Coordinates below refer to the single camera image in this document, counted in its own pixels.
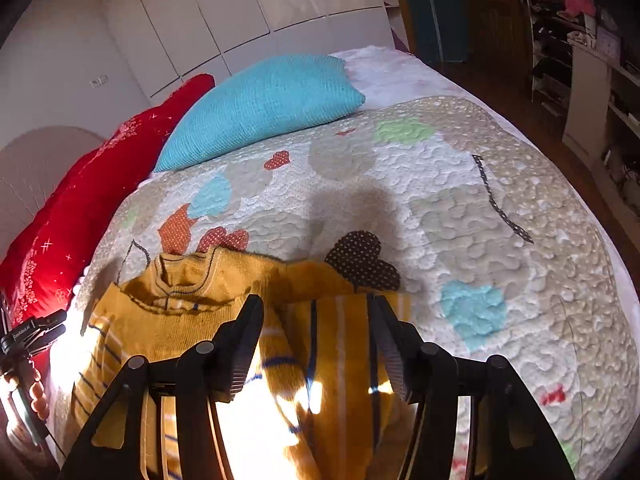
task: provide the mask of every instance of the bed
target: bed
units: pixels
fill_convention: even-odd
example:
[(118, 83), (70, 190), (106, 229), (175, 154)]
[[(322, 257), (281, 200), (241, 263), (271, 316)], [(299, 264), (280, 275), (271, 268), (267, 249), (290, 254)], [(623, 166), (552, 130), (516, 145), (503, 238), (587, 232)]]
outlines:
[[(154, 174), (121, 204), (50, 354), (53, 433), (70, 447), (74, 349), (107, 285), (163, 250), (214, 244), (325, 260), (374, 288), (397, 280), (423, 339), (511, 360), (576, 478), (595, 480), (640, 413), (640, 304), (612, 241), (558, 169), (477, 98), (401, 52), (335, 55), (367, 97), (356, 113)], [(364, 277), (349, 276), (354, 237), (372, 248), (357, 256), (369, 258)], [(461, 399), (453, 478), (464, 478), (469, 415)]]

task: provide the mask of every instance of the wooden door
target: wooden door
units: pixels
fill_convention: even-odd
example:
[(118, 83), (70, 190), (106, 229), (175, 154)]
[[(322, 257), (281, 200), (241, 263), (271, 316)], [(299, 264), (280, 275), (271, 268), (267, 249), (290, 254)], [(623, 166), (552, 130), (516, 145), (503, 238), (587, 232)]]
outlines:
[(520, 0), (467, 0), (472, 61), (519, 81), (528, 73)]

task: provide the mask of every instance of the shelf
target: shelf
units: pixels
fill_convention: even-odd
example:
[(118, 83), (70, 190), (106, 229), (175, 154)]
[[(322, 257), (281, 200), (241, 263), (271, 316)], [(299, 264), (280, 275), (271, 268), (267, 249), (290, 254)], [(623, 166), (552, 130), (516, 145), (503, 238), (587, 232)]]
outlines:
[(628, 116), (626, 116), (625, 114), (622, 113), (622, 111), (620, 111), (619, 108), (616, 107), (615, 104), (609, 102), (609, 110), (611, 110), (613, 113), (615, 113), (620, 120), (626, 124), (626, 126), (629, 127), (629, 129), (636, 134), (636, 137), (638, 137), (638, 139), (640, 139), (640, 126), (636, 126), (635, 124), (632, 123), (631, 119), (629, 119)]
[(629, 81), (631, 81), (634, 85), (640, 86), (640, 77), (636, 77), (631, 72), (622, 68), (620, 66), (620, 63), (610, 58), (609, 56), (605, 56), (603, 53), (598, 52), (597, 50), (593, 50), (592, 48), (588, 48), (583, 44), (578, 43), (577, 41), (574, 41), (574, 40), (569, 40), (569, 44), (577, 48), (581, 48), (585, 52), (588, 52), (589, 54), (591, 54), (592, 56), (597, 57), (599, 60), (602, 60), (603, 62), (608, 64), (613, 70), (615, 70), (616, 72), (622, 74), (624, 77), (629, 79)]
[(540, 50), (534, 50), (533, 51), (533, 55), (537, 56), (537, 57), (548, 57), (549, 59), (553, 59), (556, 63), (560, 63), (561, 65), (570, 68), (571, 70), (574, 69), (574, 67), (572, 67), (571, 65), (565, 63), (564, 61), (560, 61), (557, 57), (553, 57), (553, 56), (548, 56), (547, 54), (543, 54)]
[(568, 111), (568, 107), (563, 106), (561, 103), (558, 102), (557, 99), (555, 99), (554, 97), (551, 97), (551, 95), (549, 95), (548, 93), (546, 93), (544, 90), (540, 90), (538, 88), (536, 88), (534, 90), (534, 92), (539, 93), (540, 95), (542, 95), (544, 98), (548, 99), (549, 101), (551, 101), (553, 104), (555, 104), (558, 108), (562, 109), (562, 115), (566, 116), (566, 113)]
[(532, 76), (533, 79), (537, 79), (538, 81), (544, 81), (545, 80), (545, 76), (546, 76), (549, 79), (551, 79), (551, 81), (553, 81), (553, 83), (562, 85), (564, 88), (566, 88), (566, 92), (568, 94), (571, 94), (571, 87), (570, 86), (565, 85), (563, 82), (558, 81), (558, 79), (556, 79), (555, 77), (551, 77), (549, 74), (544, 74), (542, 77), (539, 77), (539, 76), (533, 75), (533, 74), (531, 74), (531, 76)]
[(573, 30), (579, 30), (580, 32), (584, 32), (585, 34), (587, 33), (587, 29), (584, 28), (583, 26), (578, 25), (577, 23), (574, 23), (574, 22), (569, 22), (568, 20), (565, 20), (564, 18), (561, 18), (560, 16), (543, 16), (542, 14), (537, 12), (536, 9), (533, 9), (531, 7), (530, 0), (527, 0), (527, 6), (529, 7), (529, 12), (531, 14), (534, 14), (537, 18), (540, 18), (542, 20), (544, 20), (544, 19), (552, 20), (553, 22), (561, 23), (562, 25), (564, 25), (564, 26), (566, 26), (568, 28), (572, 28)]
[(618, 192), (616, 184), (609, 176), (609, 172), (601, 160), (598, 159), (594, 162), (591, 168), (591, 174), (613, 216), (618, 220), (636, 248), (640, 250), (640, 219), (638, 219), (638, 216), (625, 204), (625, 201)]

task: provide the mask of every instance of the striped sweater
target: striped sweater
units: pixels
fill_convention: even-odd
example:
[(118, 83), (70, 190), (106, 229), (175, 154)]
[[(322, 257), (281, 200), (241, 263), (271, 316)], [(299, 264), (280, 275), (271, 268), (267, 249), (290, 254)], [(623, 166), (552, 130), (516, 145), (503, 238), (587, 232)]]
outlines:
[[(236, 480), (364, 479), (392, 405), (386, 373), (369, 338), (366, 296), (324, 263), (285, 264), (212, 248), (161, 254), (145, 272), (112, 284), (90, 317), (86, 359), (72, 396), (82, 426), (127, 358), (170, 359), (238, 315), (248, 294), (264, 301), (264, 325), (246, 384), (218, 404)], [(400, 319), (408, 297), (385, 293)], [(118, 446), (124, 413), (115, 406), (94, 438)], [(180, 478), (175, 402), (165, 399), (164, 446)], [(154, 470), (155, 450), (146, 462)]]

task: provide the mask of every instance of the black clamp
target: black clamp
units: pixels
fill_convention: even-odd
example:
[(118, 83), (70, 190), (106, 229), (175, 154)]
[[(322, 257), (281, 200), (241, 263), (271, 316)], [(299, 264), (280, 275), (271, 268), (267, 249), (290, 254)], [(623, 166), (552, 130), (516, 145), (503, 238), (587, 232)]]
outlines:
[(510, 362), (452, 357), (398, 321), (384, 296), (367, 297), (370, 331), (393, 391), (418, 404), (399, 480), (448, 480), (458, 397), (471, 396), (466, 480), (574, 480), (560, 443)]
[(12, 392), (16, 411), (34, 445), (40, 446), (50, 435), (45, 423), (31, 409), (29, 390), (35, 383), (30, 359), (44, 352), (65, 333), (66, 312), (59, 310), (47, 317), (30, 317), (10, 329), (4, 298), (0, 308), (0, 376), (10, 375), (18, 381)]
[[(149, 363), (127, 360), (92, 411), (66, 458), (58, 480), (148, 480), (147, 418), (156, 414), (157, 471), (167, 478), (162, 399), (175, 397), (180, 468), (184, 480), (232, 480), (220, 433), (216, 402), (231, 402), (242, 390), (262, 330), (262, 300), (249, 295), (234, 321), (223, 323), (210, 341), (178, 358)], [(92, 438), (110, 407), (124, 399), (127, 414), (119, 449), (97, 447)]]

